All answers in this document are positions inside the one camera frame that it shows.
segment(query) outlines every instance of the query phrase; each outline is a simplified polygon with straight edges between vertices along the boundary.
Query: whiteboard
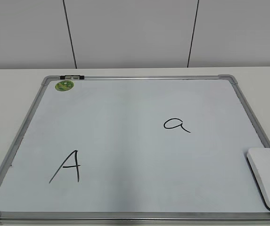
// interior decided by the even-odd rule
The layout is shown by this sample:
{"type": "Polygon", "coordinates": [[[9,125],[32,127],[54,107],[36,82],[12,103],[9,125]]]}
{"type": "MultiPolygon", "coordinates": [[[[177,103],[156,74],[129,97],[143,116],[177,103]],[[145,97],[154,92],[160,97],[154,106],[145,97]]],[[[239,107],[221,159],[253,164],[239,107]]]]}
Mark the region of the whiteboard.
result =
{"type": "Polygon", "coordinates": [[[245,156],[263,145],[228,80],[58,82],[0,186],[0,211],[269,212],[245,156]],[[184,129],[166,129],[173,118],[184,129]],[[49,183],[74,150],[79,181],[71,167],[49,183]]]}

